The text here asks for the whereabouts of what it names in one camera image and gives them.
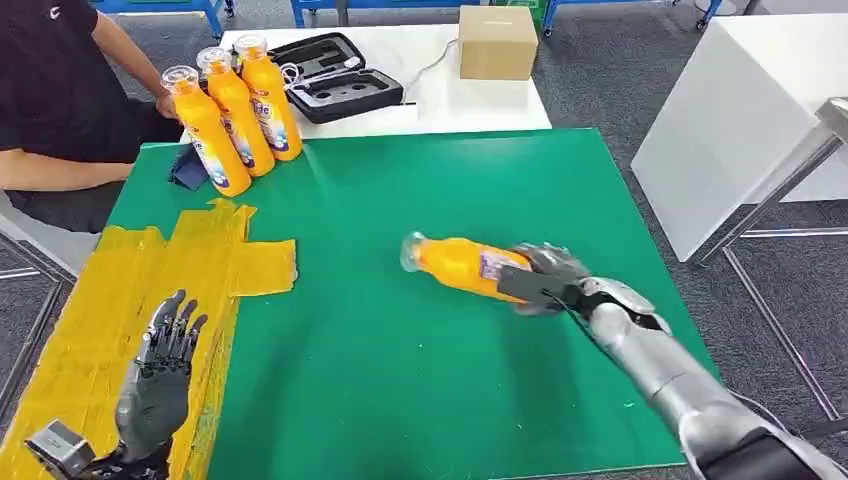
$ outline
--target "bottle cap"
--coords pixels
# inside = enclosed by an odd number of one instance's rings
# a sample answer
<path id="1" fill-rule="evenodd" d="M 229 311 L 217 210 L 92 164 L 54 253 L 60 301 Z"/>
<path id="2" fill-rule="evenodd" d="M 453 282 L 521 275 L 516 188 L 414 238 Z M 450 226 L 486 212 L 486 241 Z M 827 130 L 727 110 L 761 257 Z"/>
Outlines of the bottle cap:
<path id="1" fill-rule="evenodd" d="M 421 232 L 412 232 L 403 239 L 400 246 L 400 265 L 407 272 L 417 272 L 420 269 L 421 244 L 428 240 Z"/>
<path id="2" fill-rule="evenodd" d="M 254 33 L 240 36 L 234 46 L 240 56 L 251 60 L 262 58 L 268 51 L 268 41 L 265 37 Z"/>
<path id="3" fill-rule="evenodd" d="M 197 66 L 206 73 L 224 73 L 232 67 L 233 56 L 221 47 L 204 48 L 197 54 Z"/>
<path id="4" fill-rule="evenodd" d="M 190 93 L 198 84 L 197 70 L 188 65 L 176 65 L 162 73 L 162 86 L 173 94 Z"/>

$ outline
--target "black case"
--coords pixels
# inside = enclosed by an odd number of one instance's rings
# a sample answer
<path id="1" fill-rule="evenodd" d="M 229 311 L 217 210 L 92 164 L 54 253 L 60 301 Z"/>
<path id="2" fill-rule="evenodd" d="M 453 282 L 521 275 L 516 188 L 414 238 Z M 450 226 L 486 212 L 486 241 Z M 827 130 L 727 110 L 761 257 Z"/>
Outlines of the black case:
<path id="1" fill-rule="evenodd" d="M 379 70 L 367 68 L 365 57 L 341 33 L 326 33 L 268 52 L 277 65 L 292 63 L 301 83 L 286 96 L 312 123 L 327 123 L 378 108 L 398 105 L 403 86 Z M 352 69 L 344 63 L 359 57 Z"/>

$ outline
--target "cardboard box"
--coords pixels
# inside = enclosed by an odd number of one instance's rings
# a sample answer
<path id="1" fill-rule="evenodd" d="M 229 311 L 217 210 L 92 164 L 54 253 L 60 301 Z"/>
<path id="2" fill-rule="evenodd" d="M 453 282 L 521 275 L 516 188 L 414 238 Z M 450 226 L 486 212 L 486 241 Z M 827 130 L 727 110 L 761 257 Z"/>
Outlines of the cardboard box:
<path id="1" fill-rule="evenodd" d="M 527 7 L 459 7 L 459 78 L 527 80 L 538 46 Z"/>

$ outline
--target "plastic bottle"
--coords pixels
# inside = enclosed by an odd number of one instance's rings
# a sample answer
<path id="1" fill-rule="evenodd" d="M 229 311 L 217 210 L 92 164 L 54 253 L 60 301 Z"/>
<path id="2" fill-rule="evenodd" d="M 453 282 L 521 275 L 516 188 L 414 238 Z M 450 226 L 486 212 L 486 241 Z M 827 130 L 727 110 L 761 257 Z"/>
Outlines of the plastic bottle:
<path id="1" fill-rule="evenodd" d="M 197 54 L 197 66 L 206 74 L 209 95 L 221 109 L 224 128 L 230 135 L 242 163 L 254 177 L 274 168 L 274 155 L 253 114 L 250 90 L 231 67 L 232 56 L 220 47 L 204 48 Z"/>
<path id="2" fill-rule="evenodd" d="M 268 44 L 261 35 L 242 35 L 236 40 L 242 59 L 241 78 L 250 88 L 253 111 L 277 160 L 294 160 L 303 149 L 297 123 L 283 87 L 280 69 L 268 57 Z"/>
<path id="3" fill-rule="evenodd" d="M 472 242 L 466 238 L 430 240 L 419 232 L 404 239 L 400 263 L 407 272 L 423 270 L 443 285 L 508 302 L 523 303 L 498 292 L 502 265 L 531 270 L 522 255 Z"/>
<path id="4" fill-rule="evenodd" d="M 162 74 L 162 86 L 173 94 L 177 117 L 185 125 L 215 188 L 228 197 L 247 190 L 247 167 L 230 143 L 215 101 L 200 90 L 197 70 L 188 65 L 171 67 Z"/>

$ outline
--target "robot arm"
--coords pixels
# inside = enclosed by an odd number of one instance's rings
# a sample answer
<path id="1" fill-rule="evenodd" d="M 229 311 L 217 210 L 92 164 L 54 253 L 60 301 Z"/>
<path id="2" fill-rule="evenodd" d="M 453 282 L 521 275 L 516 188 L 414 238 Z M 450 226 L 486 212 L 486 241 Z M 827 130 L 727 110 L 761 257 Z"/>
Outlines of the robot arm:
<path id="1" fill-rule="evenodd" d="M 696 478 L 848 478 L 811 444 L 734 397 L 674 339 L 653 305 L 631 288 L 585 276 L 588 272 L 575 269 L 575 261 L 562 249 L 545 245 L 517 250 L 532 253 L 528 257 L 537 271 L 506 266 L 498 290 L 527 301 L 536 313 L 575 312 L 587 334 L 630 376 L 677 437 Z M 541 262 L 539 252 L 544 253 Z"/>

